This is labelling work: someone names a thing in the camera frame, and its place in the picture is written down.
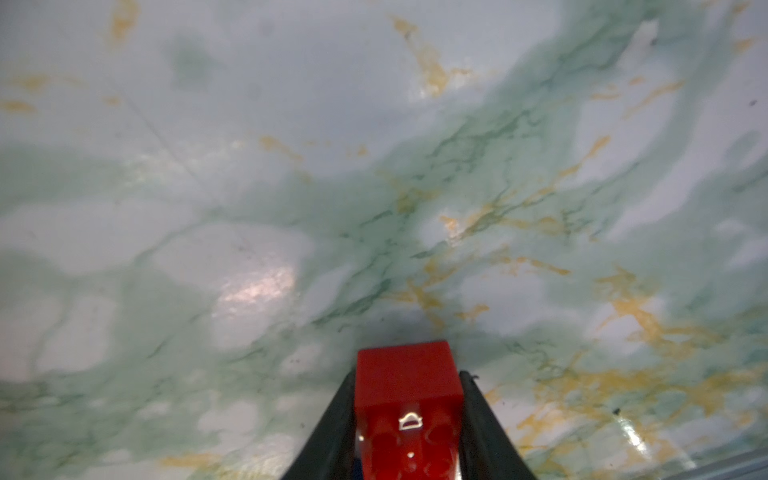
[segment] red toy brick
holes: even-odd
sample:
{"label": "red toy brick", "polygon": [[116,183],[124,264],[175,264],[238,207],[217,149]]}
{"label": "red toy brick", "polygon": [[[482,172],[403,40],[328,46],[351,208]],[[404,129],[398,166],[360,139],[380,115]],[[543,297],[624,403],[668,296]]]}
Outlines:
{"label": "red toy brick", "polygon": [[366,480],[453,480],[464,393],[447,342],[357,354],[355,416]]}

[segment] red cube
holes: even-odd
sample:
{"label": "red cube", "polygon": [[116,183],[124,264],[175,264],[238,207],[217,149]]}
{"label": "red cube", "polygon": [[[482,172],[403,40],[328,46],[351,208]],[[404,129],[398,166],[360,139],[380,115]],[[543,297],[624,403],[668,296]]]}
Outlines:
{"label": "red cube", "polygon": [[464,392],[447,342],[360,350],[355,417],[366,480],[453,480]]}

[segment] green and white marble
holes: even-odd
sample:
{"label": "green and white marble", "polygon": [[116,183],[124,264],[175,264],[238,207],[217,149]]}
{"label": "green and white marble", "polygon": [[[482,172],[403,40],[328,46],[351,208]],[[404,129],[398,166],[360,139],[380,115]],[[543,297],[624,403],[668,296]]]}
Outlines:
{"label": "green and white marble", "polygon": [[0,477],[279,478],[447,339],[539,478],[768,433],[768,4],[0,7]]}

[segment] marble countertop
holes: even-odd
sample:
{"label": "marble countertop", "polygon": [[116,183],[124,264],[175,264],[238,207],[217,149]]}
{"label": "marble countertop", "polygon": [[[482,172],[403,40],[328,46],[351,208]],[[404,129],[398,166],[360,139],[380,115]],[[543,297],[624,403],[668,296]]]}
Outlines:
{"label": "marble countertop", "polygon": [[768,437],[768,2],[0,6],[0,477],[279,478],[447,339],[541,480]]}

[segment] red block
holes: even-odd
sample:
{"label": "red block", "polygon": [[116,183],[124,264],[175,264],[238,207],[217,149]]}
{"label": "red block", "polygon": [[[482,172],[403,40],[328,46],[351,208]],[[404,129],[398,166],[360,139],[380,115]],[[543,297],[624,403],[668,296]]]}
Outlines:
{"label": "red block", "polygon": [[447,342],[361,350],[355,416],[366,480],[454,480],[464,392]]}

